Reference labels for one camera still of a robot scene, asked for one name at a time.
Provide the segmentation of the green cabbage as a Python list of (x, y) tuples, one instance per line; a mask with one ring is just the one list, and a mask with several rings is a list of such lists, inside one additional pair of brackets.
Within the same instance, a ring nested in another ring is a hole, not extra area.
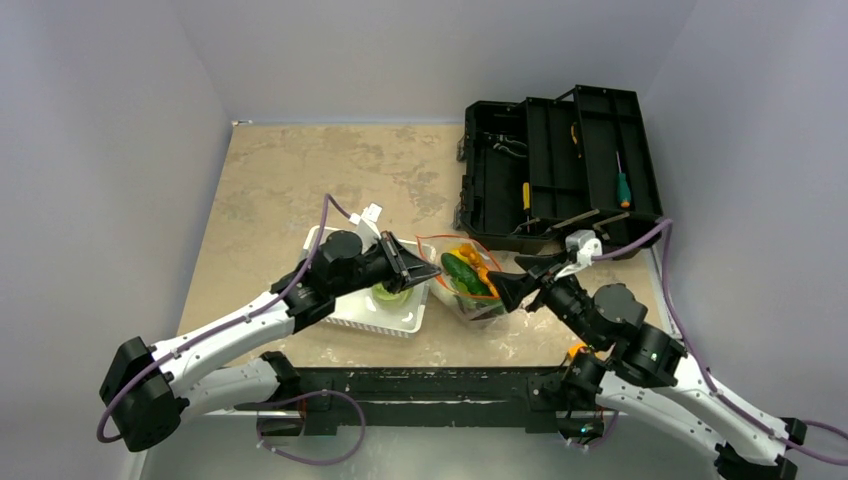
[(405, 305), (412, 293), (412, 289), (392, 293), (389, 292), (382, 283), (378, 283), (371, 288), (371, 295), (373, 299), (383, 308), (398, 308)]

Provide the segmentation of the black pliers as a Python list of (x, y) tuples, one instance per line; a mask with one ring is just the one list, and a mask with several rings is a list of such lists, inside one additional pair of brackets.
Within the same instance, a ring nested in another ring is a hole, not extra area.
[(490, 147), (497, 152), (508, 155), (512, 158), (526, 158), (528, 156), (528, 145), (512, 136), (504, 134), (485, 133), (485, 140)]

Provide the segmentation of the yellow handled screwdriver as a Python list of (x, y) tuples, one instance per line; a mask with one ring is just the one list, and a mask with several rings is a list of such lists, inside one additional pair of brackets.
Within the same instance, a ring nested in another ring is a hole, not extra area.
[(525, 222), (531, 220), (531, 188), (528, 182), (522, 184), (522, 211), (525, 214)]

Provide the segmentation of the black base frame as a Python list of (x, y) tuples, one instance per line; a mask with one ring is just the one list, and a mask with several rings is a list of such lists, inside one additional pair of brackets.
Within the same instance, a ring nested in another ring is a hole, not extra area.
[(609, 433), (617, 416), (595, 401), (600, 375), (558, 367), (294, 367), (267, 353), (280, 379), (257, 410), (265, 436), (333, 435), (341, 426), (517, 428), (580, 446)]

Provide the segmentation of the orange fruit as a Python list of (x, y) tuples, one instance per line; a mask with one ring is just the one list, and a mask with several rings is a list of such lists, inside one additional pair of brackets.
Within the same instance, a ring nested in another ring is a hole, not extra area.
[(466, 261), (466, 260), (467, 260), (467, 259), (466, 259), (466, 257), (465, 257), (464, 255), (462, 255), (462, 254), (461, 254), (461, 252), (460, 252), (458, 249), (452, 249), (452, 250), (450, 250), (448, 253), (450, 253), (451, 255), (453, 255), (453, 256), (455, 256), (455, 257), (457, 257), (457, 258), (458, 258), (459, 260), (461, 260), (461, 261)]

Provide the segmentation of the black open toolbox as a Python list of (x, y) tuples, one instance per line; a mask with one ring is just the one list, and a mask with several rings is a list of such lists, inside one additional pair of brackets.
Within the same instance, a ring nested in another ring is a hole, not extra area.
[[(571, 136), (579, 128), (583, 158)], [(494, 151), (485, 133), (525, 142), (526, 158)], [(640, 99), (632, 90), (576, 85), (556, 98), (479, 100), (464, 113), (457, 159), (465, 166), (453, 227), (490, 250), (536, 254), (577, 230), (592, 230), (607, 249), (647, 234), (665, 216)], [(617, 201), (616, 152), (632, 193)], [(531, 220), (522, 184), (531, 188)]]

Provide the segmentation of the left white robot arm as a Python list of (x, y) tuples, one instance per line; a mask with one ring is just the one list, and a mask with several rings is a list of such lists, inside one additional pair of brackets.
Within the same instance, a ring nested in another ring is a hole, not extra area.
[(374, 285), (397, 294), (440, 272), (389, 231), (320, 234), (296, 270), (246, 306), (170, 340), (123, 342), (99, 389), (105, 411), (97, 439), (121, 441), (129, 451), (141, 452), (161, 443), (192, 414), (264, 402), (287, 408), (297, 399), (298, 382), (280, 367), (282, 355), (236, 369), (227, 363), (330, 316), (340, 297)]

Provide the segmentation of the green handled screwdriver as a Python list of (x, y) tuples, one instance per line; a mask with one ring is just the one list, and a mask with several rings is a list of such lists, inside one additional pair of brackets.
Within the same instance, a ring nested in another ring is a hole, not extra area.
[(616, 182), (617, 182), (617, 187), (616, 187), (617, 201), (619, 203), (619, 206), (622, 209), (628, 209), (631, 206), (631, 203), (632, 203), (632, 193), (631, 193), (631, 190), (630, 190), (630, 187), (629, 187), (629, 184), (628, 184), (627, 175), (624, 172), (624, 169), (623, 169), (623, 166), (622, 166), (619, 151), (616, 152), (616, 165), (617, 165), (617, 180), (616, 180)]

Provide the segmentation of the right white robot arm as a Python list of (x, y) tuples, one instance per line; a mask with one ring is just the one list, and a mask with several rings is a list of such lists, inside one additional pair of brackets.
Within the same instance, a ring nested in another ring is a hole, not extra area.
[(622, 283), (590, 294), (579, 283), (580, 265), (568, 255), (519, 256), (520, 273), (491, 272), (490, 284), (504, 307), (546, 308), (584, 347), (554, 383), (539, 386), (542, 398), (568, 409), (602, 406), (647, 423), (716, 456), (723, 479), (794, 479), (788, 459), (802, 446), (807, 427), (799, 419), (772, 416), (710, 377), (693, 353), (646, 322), (648, 309)]

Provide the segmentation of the yellow black tool in tray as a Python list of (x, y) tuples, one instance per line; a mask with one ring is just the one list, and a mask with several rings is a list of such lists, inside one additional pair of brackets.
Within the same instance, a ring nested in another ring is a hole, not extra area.
[(570, 136), (571, 136), (575, 151), (577, 153), (577, 157), (583, 158), (583, 150), (582, 150), (581, 143), (580, 143), (579, 128), (578, 128), (576, 122), (573, 122), (570, 126)]

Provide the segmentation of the green cucumber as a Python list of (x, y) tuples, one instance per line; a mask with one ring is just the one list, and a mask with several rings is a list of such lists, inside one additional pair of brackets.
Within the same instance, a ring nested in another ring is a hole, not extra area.
[(489, 290), (479, 281), (470, 265), (450, 253), (442, 253), (440, 261), (447, 275), (463, 286), (468, 294), (478, 297), (491, 297)]

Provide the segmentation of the clear zip top bag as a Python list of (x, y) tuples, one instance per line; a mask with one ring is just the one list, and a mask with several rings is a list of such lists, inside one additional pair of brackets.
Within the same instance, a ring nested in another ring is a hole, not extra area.
[(459, 319), (485, 324), (506, 314), (489, 279), (501, 264), (478, 241), (455, 234), (417, 236), (418, 252), (441, 273), (429, 281), (431, 292)]

